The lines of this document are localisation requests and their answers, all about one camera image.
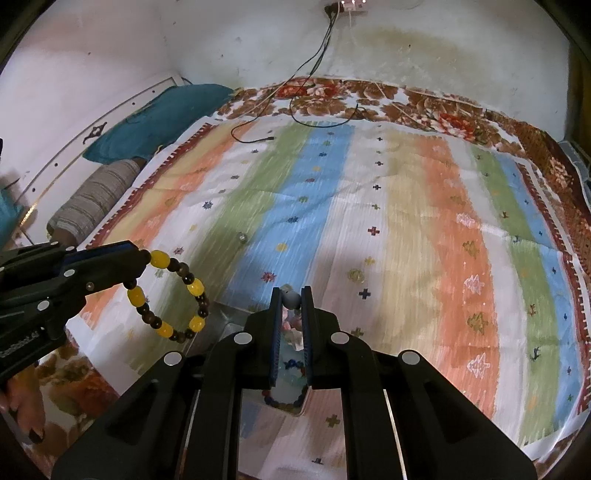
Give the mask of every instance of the cross pattern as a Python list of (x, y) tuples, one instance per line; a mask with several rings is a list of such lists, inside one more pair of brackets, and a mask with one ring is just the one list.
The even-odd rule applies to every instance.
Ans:
[(328, 423), (329, 428), (332, 429), (335, 427), (335, 425), (338, 425), (340, 423), (340, 420), (338, 419), (338, 417), (335, 414), (333, 414), (331, 417), (326, 417), (325, 422)]

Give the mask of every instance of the green stripe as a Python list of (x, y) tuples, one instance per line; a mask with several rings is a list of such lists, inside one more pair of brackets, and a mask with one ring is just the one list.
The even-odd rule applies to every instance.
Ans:
[[(277, 139), (259, 156), (258, 164), (249, 170), (240, 188), (228, 196), (207, 237), (191, 255), (191, 272), (201, 279), (212, 301), (226, 288), (244, 252), (238, 232), (253, 237), (265, 213), (272, 208), (276, 192), (291, 173), (310, 131), (295, 123), (281, 130)], [(163, 299), (163, 306), (156, 314), (177, 330), (184, 331), (196, 308), (195, 299), (183, 283), (174, 279), (168, 298)], [(130, 356), (130, 366), (142, 373), (171, 347), (174, 345), (169, 340), (154, 335), (145, 343), (145, 355)]]
[[(472, 147), (476, 164), (491, 194), (499, 222), (511, 236), (509, 251), (517, 271), (527, 313), (528, 391), (520, 442), (531, 443), (541, 437), (544, 429), (553, 431), (556, 392), (558, 391), (558, 328), (554, 301), (539, 252), (525, 214), (515, 200), (497, 159), (490, 152)], [(540, 347), (540, 357), (534, 361), (534, 348)]]

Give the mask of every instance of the bed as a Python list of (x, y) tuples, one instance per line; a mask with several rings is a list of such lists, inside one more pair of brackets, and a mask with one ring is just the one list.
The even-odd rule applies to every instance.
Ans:
[[(277, 86), (243, 90), (193, 124), (81, 247), (129, 239), (174, 255), (236, 325), (273, 287), (311, 285), (344, 331), (382, 352), (421, 352), (543, 476), (591, 396), (580, 172), (544, 132), (468, 99), (314, 78), (290, 111), (294, 85), (262, 112)], [(235, 141), (257, 114), (236, 136), (274, 139)], [(194, 301), (182, 285), (153, 269), (139, 284), (153, 311), (186, 327)], [(68, 330), (70, 344), (38, 367), (63, 447), (171, 349), (123, 287), (88, 297)], [(308, 391), (297, 411), (264, 397), (244, 402), (239, 470), (345, 478), (339, 393)], [(46, 471), (50, 450), (30, 449)]]

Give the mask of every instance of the orange stripe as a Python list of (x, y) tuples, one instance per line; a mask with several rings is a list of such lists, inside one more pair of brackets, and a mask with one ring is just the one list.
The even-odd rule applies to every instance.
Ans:
[[(447, 142), (440, 137), (417, 141), (426, 160), (430, 199), (439, 210), (434, 219), (436, 228), (430, 230), (443, 270), (438, 289), (442, 310), (436, 366), (485, 415), (492, 417), (499, 375), (499, 339), (491, 266), (480, 220)], [(465, 285), (476, 275), (480, 294)]]
[[(128, 239), (140, 248), (149, 248), (170, 213), (178, 207), (185, 195), (199, 188), (205, 175), (219, 165), (224, 153), (233, 146), (234, 142), (228, 131), (221, 143), (214, 145), (200, 157), (196, 157), (186, 173), (178, 174), (173, 169), (169, 170), (118, 222), (105, 238), (104, 244)], [(159, 189), (161, 183), (165, 183), (167, 188)], [(91, 329), (98, 324), (103, 309), (109, 304), (118, 288), (122, 287), (116, 286), (86, 297), (86, 306), (80, 316)]]

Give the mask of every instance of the teal fabric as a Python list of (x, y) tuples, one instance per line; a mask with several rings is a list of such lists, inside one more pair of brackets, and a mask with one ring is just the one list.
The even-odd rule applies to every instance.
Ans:
[(7, 190), (0, 190), (0, 248), (10, 240), (23, 208), (14, 204)]
[(216, 84), (170, 87), (103, 134), (83, 156), (102, 164), (134, 157), (150, 160), (159, 147), (170, 145), (196, 120), (214, 113), (231, 94), (232, 89)]

